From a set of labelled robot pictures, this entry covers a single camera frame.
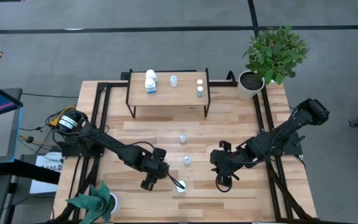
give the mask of wooden table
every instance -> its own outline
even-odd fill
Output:
[[[157,92],[146,93],[144,82],[145,72],[131,73],[127,89],[126,104],[133,118],[137,106],[204,106],[204,116],[207,117],[210,98],[207,72],[156,72]],[[171,75],[176,75],[178,85],[172,87]],[[202,80],[203,95],[197,96],[197,80]]]
[[[86,113],[89,119],[96,85],[94,81],[83,82],[78,99],[77,110]],[[290,115],[285,91],[282,85],[272,83],[267,87],[267,93],[273,121],[278,126]],[[104,181],[122,200],[121,210],[112,217],[112,222],[251,222],[275,219],[265,164],[238,170],[236,175],[240,181],[234,180],[232,190],[221,193],[214,183],[216,173],[211,171],[214,166],[209,163],[209,153],[219,149],[220,140],[236,146],[256,135],[259,127],[252,100],[239,100],[234,87],[211,86],[211,107],[207,118],[197,106],[146,106],[139,108],[135,121],[126,108],[125,100],[126,87],[112,88],[106,119],[110,127],[108,133],[124,143],[145,140],[166,149],[170,173],[186,182],[186,192],[178,193],[169,179],[159,180],[152,192],[141,189],[140,183],[146,174],[125,166],[117,155],[105,150],[100,160],[97,185]],[[97,124],[101,110],[102,103],[98,109]],[[186,144],[179,143],[182,133],[188,136]],[[190,166],[184,166],[185,156],[191,157]],[[53,206],[56,216],[67,205],[65,200],[70,191],[76,161],[76,157],[71,157],[65,159],[63,164]],[[282,161],[289,191],[305,211],[315,217],[303,164],[294,156],[283,156]],[[80,170],[75,178],[74,192],[77,191]],[[282,217],[286,217],[282,195],[277,191]],[[85,211],[81,210],[80,218],[84,214]]]

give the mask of green leafy plant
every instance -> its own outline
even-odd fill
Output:
[[[92,223],[100,216],[106,223],[109,222],[111,210],[115,206],[115,202],[110,198],[110,190],[104,182],[102,182],[98,190],[91,185],[91,195],[79,194],[79,196],[66,201],[78,208],[87,209],[88,213],[80,224]]]
[[[290,32],[291,26],[286,26],[285,29],[262,30],[257,38],[250,37],[252,45],[242,57],[249,55],[246,67],[265,78],[266,85],[272,80],[281,84],[286,76],[295,77],[292,69],[306,59],[309,52],[306,42]]]

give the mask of white pot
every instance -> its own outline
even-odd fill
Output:
[[[115,195],[110,192],[110,195],[115,199],[116,204],[114,205],[114,208],[111,210],[111,214],[115,215],[119,211],[119,207],[121,206],[121,199],[118,197],[118,195]]]
[[[262,79],[262,86],[258,90],[248,90],[246,87],[241,85],[240,78],[242,75],[251,72],[250,70],[243,71],[239,76],[239,81],[237,85],[237,93],[239,95],[240,100],[251,100],[264,86],[265,80]]]

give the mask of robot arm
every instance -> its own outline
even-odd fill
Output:
[[[140,172],[146,172],[147,177],[142,181],[141,187],[151,191],[159,179],[166,178],[169,165],[164,162],[166,150],[153,147],[153,153],[135,144],[125,145],[114,139],[95,125],[88,122],[88,117],[77,110],[70,111],[63,115],[58,122],[58,133],[70,137],[69,141],[58,142],[62,150],[66,147],[81,145],[87,150],[96,147],[104,147],[116,153],[118,158],[124,161],[125,165]]]
[[[260,133],[236,147],[236,152],[231,152],[231,145],[221,141],[220,146],[224,150],[211,152],[210,162],[216,166],[217,184],[230,187],[234,174],[242,166],[252,168],[256,164],[265,161],[270,157],[274,148],[281,149],[287,143],[289,136],[301,127],[311,125],[321,125],[328,119],[328,110],[318,101],[307,99],[300,103],[291,114],[288,121],[281,124],[268,133]]]

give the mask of floor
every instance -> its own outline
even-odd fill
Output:
[[[26,0],[0,3],[0,88],[78,96],[83,80],[114,80],[122,71],[209,68],[211,79],[243,71],[252,26],[299,26],[308,59],[285,80],[290,104],[317,98],[331,112],[321,127],[305,127],[302,146],[318,216],[358,223],[358,1]],[[151,27],[187,27],[151,31]],[[207,27],[188,31],[189,27]],[[85,29],[83,33],[62,29]],[[23,128],[76,99],[23,96]],[[43,140],[47,131],[21,134]],[[18,146],[18,154],[34,153]],[[47,218],[50,205],[17,207],[15,223]]]

